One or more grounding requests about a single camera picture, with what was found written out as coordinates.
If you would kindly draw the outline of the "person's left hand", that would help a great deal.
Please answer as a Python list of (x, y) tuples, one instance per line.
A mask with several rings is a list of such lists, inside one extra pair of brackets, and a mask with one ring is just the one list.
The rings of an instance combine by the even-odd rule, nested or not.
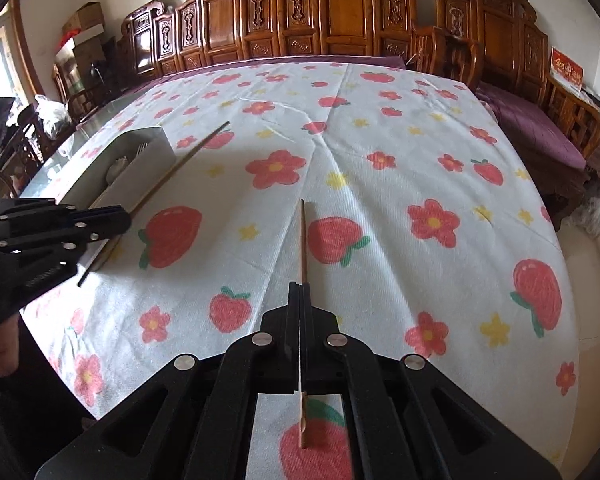
[(16, 313), (0, 324), (0, 377), (12, 374), (19, 364), (19, 319)]

